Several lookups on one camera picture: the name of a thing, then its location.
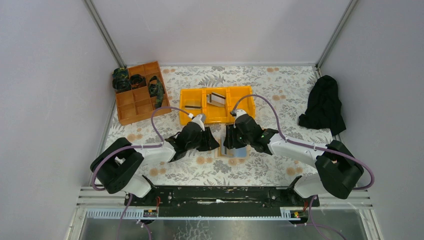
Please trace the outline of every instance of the white wall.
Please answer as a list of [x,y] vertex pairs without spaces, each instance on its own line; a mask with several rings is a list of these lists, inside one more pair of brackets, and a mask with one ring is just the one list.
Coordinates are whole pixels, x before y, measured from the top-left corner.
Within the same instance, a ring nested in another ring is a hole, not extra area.
[[316,63],[349,0],[94,0],[128,65]]
[[1,1],[0,239],[64,238],[116,65],[82,0]]
[[321,69],[339,83],[342,139],[375,173],[385,240],[423,239],[423,64],[424,1],[361,0]]

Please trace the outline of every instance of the small box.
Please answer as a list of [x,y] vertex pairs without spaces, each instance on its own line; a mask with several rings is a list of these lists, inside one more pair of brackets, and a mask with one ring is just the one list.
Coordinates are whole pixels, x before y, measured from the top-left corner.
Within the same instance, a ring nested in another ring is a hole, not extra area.
[[[225,107],[208,104],[207,96],[211,95],[212,93],[225,97]],[[204,92],[202,94],[202,111],[206,115],[206,120],[204,122],[205,124],[228,122],[230,119],[230,111],[228,110],[230,103],[228,96],[228,87],[204,88]]]
[[211,92],[210,94],[206,95],[206,102],[208,104],[212,104],[214,106],[225,108],[225,96],[218,94],[216,92]]
[[202,98],[198,100],[187,100],[184,103],[184,108],[188,110],[202,110]]

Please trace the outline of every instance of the table surface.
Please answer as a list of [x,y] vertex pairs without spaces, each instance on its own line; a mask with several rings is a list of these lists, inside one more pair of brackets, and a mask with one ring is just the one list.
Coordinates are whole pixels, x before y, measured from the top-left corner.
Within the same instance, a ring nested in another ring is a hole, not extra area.
[[[289,137],[315,143],[329,143],[333,137],[329,129],[307,129],[298,125],[298,117],[307,109],[309,93],[316,82],[311,66],[176,66],[161,67],[169,103],[180,106],[180,89],[251,86],[253,93],[264,96],[278,113],[283,133]],[[254,100],[256,122],[263,128],[277,129],[270,107]],[[182,129],[178,111],[154,118],[164,138]],[[225,124],[207,124],[219,140],[225,135]],[[122,126],[116,107],[104,149],[116,139],[126,137],[134,145],[159,143],[150,119]],[[298,175],[311,175],[317,171],[295,159],[267,155],[249,150],[246,158],[216,157],[216,150],[198,152],[190,150],[175,162],[141,164],[136,175],[145,175],[155,185],[186,186],[288,186]]]

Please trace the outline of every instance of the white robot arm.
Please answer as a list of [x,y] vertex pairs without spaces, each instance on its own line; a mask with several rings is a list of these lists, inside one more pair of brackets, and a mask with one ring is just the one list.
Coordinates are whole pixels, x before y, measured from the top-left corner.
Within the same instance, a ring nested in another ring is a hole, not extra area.
[[298,177],[290,185],[302,198],[330,193],[346,199],[364,173],[363,167],[354,161],[315,149],[332,149],[352,156],[340,141],[324,144],[289,137],[283,139],[277,130],[262,129],[244,110],[237,109],[235,123],[226,126],[224,146],[232,149],[246,145],[251,145],[260,153],[289,157],[316,168],[318,173]]
[[[159,144],[160,147],[146,144],[141,149],[119,152],[116,157],[125,161],[119,164],[114,158],[107,160],[99,169],[97,178],[110,194],[124,191],[143,198],[152,189],[152,183],[146,177],[135,174],[141,162],[173,162],[184,157],[190,149],[203,152],[219,147],[210,129],[204,126],[205,118],[204,114],[194,117],[181,132]],[[313,145],[352,156],[341,142],[333,140],[330,144],[323,144],[294,138],[290,138],[289,142],[289,138],[283,139],[278,133],[274,129],[262,129],[244,110],[237,109],[235,123],[226,126],[223,145],[228,149],[251,145],[259,153],[289,157],[316,168],[318,173],[298,176],[289,186],[302,199],[323,193],[340,199],[349,196],[364,172],[362,166],[339,155],[302,146]],[[91,171],[94,172],[99,162],[111,152],[130,145],[126,138],[119,138],[91,164]]]

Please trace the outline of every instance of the black cloth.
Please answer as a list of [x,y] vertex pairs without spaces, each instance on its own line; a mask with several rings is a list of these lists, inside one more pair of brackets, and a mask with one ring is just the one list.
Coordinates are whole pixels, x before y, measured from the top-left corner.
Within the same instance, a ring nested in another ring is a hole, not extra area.
[[299,125],[308,129],[328,129],[333,136],[346,130],[341,115],[337,82],[331,76],[320,77],[310,91],[307,109],[299,116]]

